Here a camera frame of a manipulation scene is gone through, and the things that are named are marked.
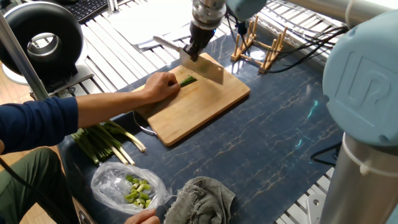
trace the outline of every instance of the wire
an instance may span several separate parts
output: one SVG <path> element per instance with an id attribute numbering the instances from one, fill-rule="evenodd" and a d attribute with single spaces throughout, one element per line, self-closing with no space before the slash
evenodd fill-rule
<path id="1" fill-rule="evenodd" d="M 286 67 L 286 68 L 283 68 L 283 69 L 280 69 L 280 70 L 266 71 L 266 73 L 280 73 L 280 72 L 287 71 L 287 70 L 289 70 L 289 69 L 291 69 L 291 68 L 293 68 L 293 67 L 295 67 L 295 66 L 297 66 L 297 65 L 300 65 L 300 64 L 303 63 L 307 58 L 309 58 L 312 54 L 314 54 L 317 50 L 319 50 L 319 49 L 325 44 L 325 42 L 327 42 L 327 41 L 331 40 L 332 38 L 336 37 L 337 35 L 343 34 L 343 33 L 345 33 L 345 32 L 346 32 L 345 30 L 341 30 L 341 31 L 339 31 L 339 32 L 337 32 L 337 33 L 335 33 L 335 34 L 333 34 L 332 36 L 326 38 L 326 39 L 324 40 L 323 44 L 320 44 L 318 47 L 315 47 L 315 49 L 313 49 L 310 53 L 306 54 L 306 56 L 302 57 L 300 60 L 298 60 L 297 62 L 291 64 L 290 66 L 288 66 L 288 67 Z"/>
<path id="2" fill-rule="evenodd" d="M 51 209 L 53 214 L 58 216 L 60 220 L 63 220 L 64 224 L 70 224 L 66 216 L 63 214 L 63 212 L 47 197 L 45 196 L 41 191 L 37 190 L 35 187 L 31 186 L 29 183 L 27 183 L 24 179 L 22 179 L 18 174 L 16 174 L 11 167 L 9 167 L 6 162 L 4 162 L 3 159 L 0 158 L 0 165 L 18 182 L 20 182 L 22 185 L 25 185 L 28 189 L 33 191 L 41 201 L 46 204 L 48 209 Z"/>
<path id="3" fill-rule="evenodd" d="M 234 31 L 232 30 L 231 23 L 230 23 L 230 21 L 229 21 L 229 16 L 227 16 L 227 15 L 225 14 L 225 17 L 226 17 L 226 20 L 228 21 L 228 26 L 229 26 L 229 29 L 231 30 L 231 35 L 232 35 L 232 38 L 234 39 L 234 42 L 235 42 L 235 41 L 236 41 L 236 38 L 235 38 Z"/>
<path id="4" fill-rule="evenodd" d="M 241 34 L 241 37 L 242 37 L 244 47 L 246 48 L 246 51 L 249 51 L 249 47 L 248 47 L 248 45 L 246 45 L 246 40 L 244 39 L 244 35 Z"/>
<path id="5" fill-rule="evenodd" d="M 328 161 L 323 161 L 321 159 L 317 159 L 317 156 L 320 156 L 320 155 L 322 155 L 322 154 L 324 154 L 324 153 L 326 153 L 328 151 L 332 151 L 334 149 L 336 149 L 336 152 L 333 155 L 337 155 L 338 156 L 338 152 L 340 151 L 340 147 L 341 147 L 341 141 L 339 143 L 337 143 L 337 144 L 334 144 L 332 146 L 327 147 L 326 149 L 322 149 L 321 151 L 318 151 L 318 152 L 312 154 L 310 156 L 310 158 L 314 162 L 319 162 L 321 164 L 325 164 L 325 165 L 329 165 L 329 166 L 333 166 L 334 167 L 334 166 L 336 166 L 336 164 L 328 162 Z"/>
<path id="6" fill-rule="evenodd" d="M 349 13 L 351 12 L 351 8 L 353 7 L 354 2 L 355 2 L 355 0 L 349 0 L 347 8 L 346 8 L 346 15 L 345 15 L 346 16 L 346 25 L 349 30 L 351 29 L 351 27 L 350 27 L 351 23 L 349 22 Z"/>

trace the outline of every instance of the clear plastic bag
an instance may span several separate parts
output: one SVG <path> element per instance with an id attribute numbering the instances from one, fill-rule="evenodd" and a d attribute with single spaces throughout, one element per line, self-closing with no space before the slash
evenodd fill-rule
<path id="1" fill-rule="evenodd" d="M 172 197 L 163 181 L 152 171 L 118 162 L 105 162 L 97 169 L 91 180 L 94 198 L 108 207 L 131 215 L 143 211 L 143 208 L 128 203 L 124 197 L 130 194 L 132 187 L 132 183 L 126 180 L 127 175 L 148 181 L 150 190 L 143 191 L 151 199 L 147 209 L 164 205 Z"/>

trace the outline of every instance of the knife handle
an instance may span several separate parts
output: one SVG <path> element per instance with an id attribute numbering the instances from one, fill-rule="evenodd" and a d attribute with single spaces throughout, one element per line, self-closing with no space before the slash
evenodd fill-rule
<path id="1" fill-rule="evenodd" d="M 162 44 L 162 45 L 164 45 L 164 46 L 166 46 L 166 47 L 169 47 L 169 48 L 171 48 L 171 49 L 173 49 L 173 50 L 176 50 L 176 51 L 180 51 L 180 50 L 181 50 L 181 47 L 179 47 L 178 45 L 176 45 L 173 41 L 167 40 L 167 39 L 164 38 L 164 37 L 155 35 L 155 36 L 154 36 L 154 41 L 156 41 L 156 42 L 158 42 L 158 43 L 160 43 L 160 44 Z"/>

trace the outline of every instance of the kitchen knife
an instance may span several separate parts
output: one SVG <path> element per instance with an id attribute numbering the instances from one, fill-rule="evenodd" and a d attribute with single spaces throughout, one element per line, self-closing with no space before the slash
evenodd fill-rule
<path id="1" fill-rule="evenodd" d="M 180 63 L 185 68 L 194 71 L 203 78 L 207 78 L 219 84 L 223 84 L 224 67 L 222 67 L 221 65 L 207 60 L 200 55 L 198 57 L 198 60 L 194 62 L 193 60 L 191 60 L 191 56 L 189 56 L 189 54 L 184 51 L 183 47 L 177 45 L 171 40 L 165 39 L 164 37 L 155 35 L 154 41 L 173 50 L 176 50 L 180 54 Z"/>

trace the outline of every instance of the blue sleeve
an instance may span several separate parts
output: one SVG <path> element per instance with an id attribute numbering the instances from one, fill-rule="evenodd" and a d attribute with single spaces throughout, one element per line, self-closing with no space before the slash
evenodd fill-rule
<path id="1" fill-rule="evenodd" d="M 53 146 L 78 129 L 75 98 L 49 98 L 23 105 L 0 106 L 0 140 L 3 154 L 39 146 Z"/>

